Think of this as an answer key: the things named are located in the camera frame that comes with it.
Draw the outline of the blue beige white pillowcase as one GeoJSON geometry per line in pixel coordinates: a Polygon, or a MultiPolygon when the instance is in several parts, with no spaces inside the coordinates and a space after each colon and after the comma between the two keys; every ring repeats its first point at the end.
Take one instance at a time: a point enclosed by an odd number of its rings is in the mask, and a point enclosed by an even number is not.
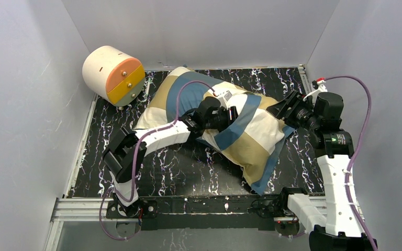
{"type": "Polygon", "coordinates": [[[135,129],[149,129],[172,122],[213,92],[231,93],[228,106],[235,106],[237,119],[225,130],[205,130],[198,141],[219,151],[239,165],[251,189],[264,194],[278,162],[285,139],[293,132],[267,108],[277,100],[185,67],[174,69],[161,83],[138,119],[135,129]]]}

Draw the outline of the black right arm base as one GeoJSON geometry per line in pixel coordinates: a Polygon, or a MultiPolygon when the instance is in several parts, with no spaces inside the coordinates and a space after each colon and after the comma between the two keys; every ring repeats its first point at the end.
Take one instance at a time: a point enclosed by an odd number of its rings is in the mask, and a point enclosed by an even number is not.
{"type": "Polygon", "coordinates": [[[281,237],[292,239],[306,234],[305,227],[299,222],[298,216],[285,206],[281,195],[273,200],[252,201],[248,213],[255,213],[263,219],[274,220],[275,230],[281,237]]]}

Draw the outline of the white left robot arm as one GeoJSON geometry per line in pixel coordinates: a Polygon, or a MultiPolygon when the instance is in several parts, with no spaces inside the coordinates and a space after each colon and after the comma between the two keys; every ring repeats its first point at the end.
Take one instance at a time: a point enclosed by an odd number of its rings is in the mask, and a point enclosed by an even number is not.
{"type": "Polygon", "coordinates": [[[241,167],[251,190],[261,195],[293,128],[259,108],[262,97],[243,93],[237,108],[231,92],[212,93],[183,109],[177,97],[176,115],[148,129],[121,129],[106,147],[103,160],[114,181],[114,199],[129,207],[139,196],[136,176],[148,154],[175,144],[200,140],[241,167]]]}

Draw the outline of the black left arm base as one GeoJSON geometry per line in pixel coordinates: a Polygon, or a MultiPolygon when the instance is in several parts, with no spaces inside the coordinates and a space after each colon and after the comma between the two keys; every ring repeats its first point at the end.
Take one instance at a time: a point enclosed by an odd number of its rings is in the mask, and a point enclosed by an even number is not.
{"type": "Polygon", "coordinates": [[[120,236],[127,237],[127,226],[134,227],[134,233],[141,230],[144,219],[154,219],[158,214],[158,203],[155,200],[139,199],[130,206],[121,204],[120,199],[113,195],[113,201],[108,203],[106,218],[117,221],[116,229],[120,236]]]}

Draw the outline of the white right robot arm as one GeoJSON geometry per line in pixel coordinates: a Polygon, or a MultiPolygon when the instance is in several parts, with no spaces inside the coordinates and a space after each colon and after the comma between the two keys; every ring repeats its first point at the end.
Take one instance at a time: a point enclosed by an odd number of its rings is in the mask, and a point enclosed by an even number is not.
{"type": "Polygon", "coordinates": [[[340,127],[343,107],[335,93],[310,98],[294,91],[270,108],[287,126],[309,132],[325,187],[326,214],[300,188],[283,188],[282,205],[305,227],[310,250],[377,250],[355,202],[355,150],[351,135],[340,127]]]}

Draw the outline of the round cream drawer cabinet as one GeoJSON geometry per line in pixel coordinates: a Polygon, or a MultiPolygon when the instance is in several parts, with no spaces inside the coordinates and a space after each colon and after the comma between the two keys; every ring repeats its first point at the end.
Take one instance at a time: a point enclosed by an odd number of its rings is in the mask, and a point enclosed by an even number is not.
{"type": "Polygon", "coordinates": [[[112,46],[91,52],[82,66],[84,83],[115,107],[124,107],[142,91],[146,73],[140,60],[112,46]]]}

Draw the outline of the aluminium table frame rail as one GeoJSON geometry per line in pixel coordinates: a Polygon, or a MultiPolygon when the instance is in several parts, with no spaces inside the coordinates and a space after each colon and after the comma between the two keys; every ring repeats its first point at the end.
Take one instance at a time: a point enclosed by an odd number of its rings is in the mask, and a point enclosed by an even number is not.
{"type": "MultiPolygon", "coordinates": [[[[313,90],[312,86],[305,86],[297,68],[195,72],[274,98],[277,102],[292,91],[307,95],[313,90]]],[[[283,188],[300,188],[307,192],[312,204],[326,214],[325,187],[309,132],[293,128],[262,195],[251,190],[240,166],[198,140],[148,154],[137,173],[136,186],[138,200],[157,201],[157,217],[144,219],[136,234],[129,224],[127,237],[120,236],[117,221],[105,217],[108,203],[113,201],[114,181],[103,154],[121,129],[136,130],[138,119],[170,73],[147,73],[145,80],[151,93],[140,94],[138,100],[123,111],[116,111],[102,98],[96,101],[90,135],[84,141],[84,159],[77,183],[70,198],[57,201],[52,217],[55,223],[79,223],[86,228],[72,233],[63,229],[65,237],[86,241],[86,250],[109,250],[106,242],[94,238],[94,234],[100,232],[107,241],[118,243],[119,250],[142,250],[145,245],[153,244],[151,233],[158,230],[207,229],[214,237],[201,238],[200,249],[233,248],[233,242],[227,240],[227,236],[231,236],[233,241],[241,242],[240,247],[244,250],[261,250],[266,247],[264,242],[252,236],[233,234],[235,230],[246,229],[275,231],[274,220],[248,213],[252,201],[273,200],[282,196],[283,188]]]]}

